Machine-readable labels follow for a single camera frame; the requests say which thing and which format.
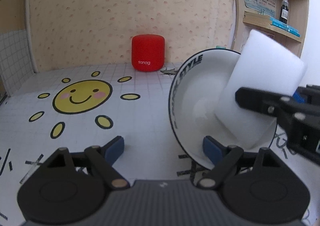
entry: pink cheek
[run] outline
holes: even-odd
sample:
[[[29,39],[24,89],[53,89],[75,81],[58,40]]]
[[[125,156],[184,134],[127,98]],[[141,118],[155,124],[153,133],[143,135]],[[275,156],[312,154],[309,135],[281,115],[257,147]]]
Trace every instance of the pink cheek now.
[[[61,94],[60,99],[66,99],[70,96],[70,94],[65,93],[65,94]]]
[[[106,93],[104,92],[97,92],[93,95],[93,98],[96,98],[96,99],[99,99],[99,98],[102,98],[102,97],[105,97],[106,96]]]

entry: blue gripper pad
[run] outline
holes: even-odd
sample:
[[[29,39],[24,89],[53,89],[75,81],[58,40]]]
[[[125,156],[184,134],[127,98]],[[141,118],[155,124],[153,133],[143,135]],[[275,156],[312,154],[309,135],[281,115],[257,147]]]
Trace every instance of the blue gripper pad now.
[[[109,165],[113,165],[124,151],[124,139],[122,137],[115,138],[114,143],[109,146],[104,154],[104,159]]]
[[[202,142],[202,149],[210,161],[216,165],[223,159],[227,148],[212,137],[206,136]]]
[[[292,98],[295,99],[295,101],[298,102],[298,103],[304,103],[305,102],[305,99],[303,99],[303,97],[301,97],[298,92],[295,92],[292,95]]]

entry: dark glass bottle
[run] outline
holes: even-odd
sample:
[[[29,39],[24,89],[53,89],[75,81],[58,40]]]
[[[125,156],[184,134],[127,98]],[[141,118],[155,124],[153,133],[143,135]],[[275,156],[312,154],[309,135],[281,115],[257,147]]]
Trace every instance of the dark glass bottle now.
[[[288,0],[283,0],[282,1],[282,6],[280,9],[280,17],[279,17],[279,21],[287,24],[288,21],[288,14],[289,14],[289,3]]]

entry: wooden shelf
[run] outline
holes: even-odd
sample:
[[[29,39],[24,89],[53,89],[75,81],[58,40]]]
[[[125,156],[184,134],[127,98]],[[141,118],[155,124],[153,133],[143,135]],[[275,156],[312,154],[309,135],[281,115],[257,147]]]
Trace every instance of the wooden shelf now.
[[[260,30],[263,32],[274,35],[274,40],[285,48],[290,50],[293,54],[300,57],[303,49],[304,39],[307,30],[308,12],[309,12],[309,0],[288,0],[289,1],[289,16],[288,25],[297,29],[300,33],[300,37],[297,37],[290,32],[282,30],[278,27],[272,26],[269,22],[255,19],[244,20],[244,12],[258,13],[255,10],[246,7],[244,0],[236,0],[236,27],[233,37],[233,43],[231,49],[240,52],[247,40],[247,36],[251,29]],[[277,0],[276,14],[278,18],[280,15],[282,0]]]
[[[262,28],[265,28],[265,29],[268,29],[268,30],[272,30],[272,31],[274,31],[276,33],[282,34],[282,35],[284,35],[284,36],[286,36],[288,38],[292,38],[292,39],[294,39],[294,40],[296,40],[296,41],[301,43],[301,38],[300,37],[297,37],[297,36],[291,34],[290,32],[287,32],[286,30],[280,29],[280,28],[278,28],[276,26],[273,26],[273,25],[271,25],[269,23],[265,23],[263,21],[253,20],[253,19],[249,19],[249,18],[245,18],[245,17],[243,18],[243,22],[247,23],[247,24],[252,24],[254,26],[259,26],[259,27],[262,27]]]

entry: red speaker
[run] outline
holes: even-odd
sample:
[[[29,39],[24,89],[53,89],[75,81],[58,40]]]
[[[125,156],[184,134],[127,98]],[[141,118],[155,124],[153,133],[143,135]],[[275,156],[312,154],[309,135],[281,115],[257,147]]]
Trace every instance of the red speaker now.
[[[153,34],[132,38],[131,62],[136,70],[157,71],[164,65],[164,37]]]

